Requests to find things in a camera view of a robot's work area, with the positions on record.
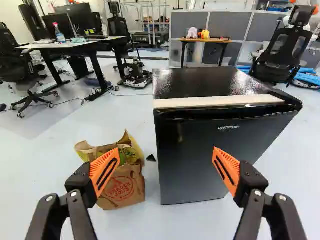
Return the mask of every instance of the upstreman logo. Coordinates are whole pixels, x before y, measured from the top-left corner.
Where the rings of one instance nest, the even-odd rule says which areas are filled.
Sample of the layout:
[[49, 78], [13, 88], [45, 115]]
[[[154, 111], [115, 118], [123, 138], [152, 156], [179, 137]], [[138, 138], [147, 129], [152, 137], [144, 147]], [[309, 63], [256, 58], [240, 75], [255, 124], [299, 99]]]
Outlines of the upstreman logo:
[[224, 130], [224, 129], [238, 129], [240, 126], [220, 126], [218, 127], [219, 130]]

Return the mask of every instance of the fridge door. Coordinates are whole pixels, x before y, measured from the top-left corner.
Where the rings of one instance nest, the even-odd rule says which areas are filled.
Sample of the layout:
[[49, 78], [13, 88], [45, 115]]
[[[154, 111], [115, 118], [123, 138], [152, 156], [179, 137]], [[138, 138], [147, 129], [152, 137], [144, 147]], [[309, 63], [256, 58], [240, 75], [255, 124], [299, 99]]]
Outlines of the fridge door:
[[155, 110], [161, 204], [223, 198], [228, 190], [212, 164], [213, 148], [254, 164], [298, 112], [209, 119]]

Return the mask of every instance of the cubicle partition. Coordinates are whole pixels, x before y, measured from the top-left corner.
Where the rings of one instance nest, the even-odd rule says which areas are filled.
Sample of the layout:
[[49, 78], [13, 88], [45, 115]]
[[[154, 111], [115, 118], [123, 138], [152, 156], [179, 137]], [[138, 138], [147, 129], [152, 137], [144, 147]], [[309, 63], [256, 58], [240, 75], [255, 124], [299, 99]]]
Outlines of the cubicle partition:
[[[230, 37], [222, 65], [251, 65], [251, 52], [262, 49], [263, 42], [270, 41], [277, 27], [277, 20], [289, 13], [271, 11], [185, 11], [171, 13], [170, 66], [181, 65], [182, 43], [189, 28], [208, 29], [211, 37]], [[320, 18], [312, 17], [311, 30], [315, 30]], [[187, 67], [217, 66], [222, 47], [214, 43], [189, 43], [185, 51]], [[311, 42], [302, 56], [308, 68], [316, 68], [320, 61], [320, 42]]]

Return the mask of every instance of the wooden strip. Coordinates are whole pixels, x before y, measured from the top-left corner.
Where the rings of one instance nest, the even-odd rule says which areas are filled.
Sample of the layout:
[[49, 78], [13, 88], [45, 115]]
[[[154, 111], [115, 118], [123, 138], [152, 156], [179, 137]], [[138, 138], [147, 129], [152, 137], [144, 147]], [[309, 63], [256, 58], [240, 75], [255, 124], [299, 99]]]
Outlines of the wooden strip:
[[215, 106], [283, 103], [284, 100], [270, 94], [187, 97], [153, 100], [154, 109], [204, 108]]
[[232, 43], [232, 40], [228, 40], [226, 39], [219, 39], [219, 38], [208, 38], [208, 39], [201, 39], [201, 38], [180, 38], [179, 41], [183, 41], [183, 42], [203, 42], [203, 43]]

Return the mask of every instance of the fridge top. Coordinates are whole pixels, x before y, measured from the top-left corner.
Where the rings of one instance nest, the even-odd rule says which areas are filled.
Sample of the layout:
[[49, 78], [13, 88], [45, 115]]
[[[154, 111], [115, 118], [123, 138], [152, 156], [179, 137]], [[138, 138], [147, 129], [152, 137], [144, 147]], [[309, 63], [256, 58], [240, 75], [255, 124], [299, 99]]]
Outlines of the fridge top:
[[152, 77], [154, 99], [259, 95], [270, 90], [234, 66], [154, 69]]
[[155, 99], [154, 109], [204, 108], [215, 106], [237, 106], [250, 104], [278, 104], [285, 101], [270, 94], [185, 97], [175, 99]]
[[234, 66], [154, 69], [152, 77], [155, 109], [248, 104], [302, 107], [299, 99]]

